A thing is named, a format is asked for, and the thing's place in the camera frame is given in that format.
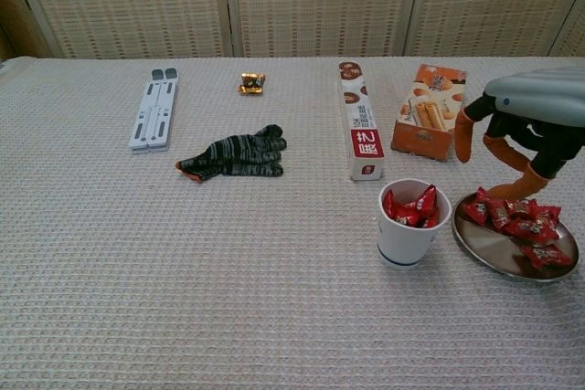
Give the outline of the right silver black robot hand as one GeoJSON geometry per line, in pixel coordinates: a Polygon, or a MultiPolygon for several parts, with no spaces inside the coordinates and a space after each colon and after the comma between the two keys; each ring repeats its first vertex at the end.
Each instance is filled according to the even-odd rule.
{"type": "Polygon", "coordinates": [[[485,147],[522,175],[488,190],[492,198],[538,193],[584,147],[584,69],[538,69],[493,79],[461,108],[454,126],[457,158],[471,157],[474,125],[488,117],[485,147]]]}

